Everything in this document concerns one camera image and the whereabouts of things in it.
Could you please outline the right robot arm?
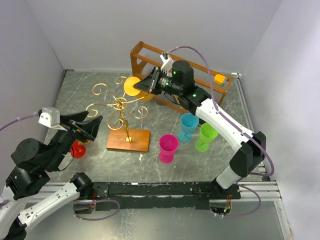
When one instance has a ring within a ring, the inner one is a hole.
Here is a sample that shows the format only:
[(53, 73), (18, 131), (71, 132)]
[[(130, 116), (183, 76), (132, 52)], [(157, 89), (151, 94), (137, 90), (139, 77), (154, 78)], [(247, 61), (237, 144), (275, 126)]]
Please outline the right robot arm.
[(206, 90), (195, 84), (194, 70), (187, 61), (175, 61), (171, 69), (166, 73), (155, 67), (133, 88), (153, 95), (176, 95), (182, 108), (209, 124), (230, 144), (235, 154), (212, 186), (213, 195), (223, 199), (231, 185), (247, 177), (265, 159), (266, 136), (260, 131), (253, 133), (219, 107)]

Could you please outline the yellow plastic wine glass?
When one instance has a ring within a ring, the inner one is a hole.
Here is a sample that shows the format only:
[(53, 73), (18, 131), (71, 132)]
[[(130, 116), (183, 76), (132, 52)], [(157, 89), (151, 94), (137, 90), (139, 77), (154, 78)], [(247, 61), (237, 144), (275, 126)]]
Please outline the yellow plastic wine glass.
[(124, 92), (128, 96), (136, 97), (137, 100), (143, 102), (150, 101), (154, 97), (153, 94), (134, 88), (134, 85), (140, 81), (141, 80), (136, 76), (128, 77), (123, 84)]

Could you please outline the blue plastic wine glass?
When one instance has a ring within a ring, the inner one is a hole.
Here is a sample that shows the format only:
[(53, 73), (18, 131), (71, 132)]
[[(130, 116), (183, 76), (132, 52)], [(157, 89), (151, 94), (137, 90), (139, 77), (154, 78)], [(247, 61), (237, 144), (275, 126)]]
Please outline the blue plastic wine glass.
[(181, 131), (178, 133), (178, 139), (183, 143), (190, 142), (199, 122), (199, 118), (192, 113), (183, 114), (180, 119)]

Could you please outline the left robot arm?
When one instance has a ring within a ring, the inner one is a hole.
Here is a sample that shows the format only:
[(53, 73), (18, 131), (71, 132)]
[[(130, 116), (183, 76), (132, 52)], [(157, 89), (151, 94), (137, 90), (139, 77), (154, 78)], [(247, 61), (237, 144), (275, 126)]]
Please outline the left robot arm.
[(101, 115), (86, 119), (87, 110), (61, 115), (54, 107), (43, 108), (37, 112), (2, 125), (6, 127), (37, 117), (39, 124), (56, 129), (49, 144), (34, 138), (21, 141), (11, 154), (15, 168), (5, 181), (0, 196), (0, 238), (2, 240), (23, 240), (36, 224), (65, 204), (81, 199), (89, 199), (94, 192), (92, 180), (83, 172), (76, 173), (70, 181), (56, 193), (24, 209), (26, 204), (50, 181), (48, 173), (60, 171), (60, 164), (66, 154), (73, 150), (76, 141), (94, 141), (98, 135)]

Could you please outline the pink plastic wine glass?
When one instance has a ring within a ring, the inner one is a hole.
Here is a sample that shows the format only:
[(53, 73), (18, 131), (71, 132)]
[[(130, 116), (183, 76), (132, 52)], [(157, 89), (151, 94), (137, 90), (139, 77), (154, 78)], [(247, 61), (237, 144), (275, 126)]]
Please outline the pink plastic wine glass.
[(174, 159), (179, 146), (178, 139), (172, 134), (165, 134), (159, 139), (159, 160), (164, 164), (169, 164)]

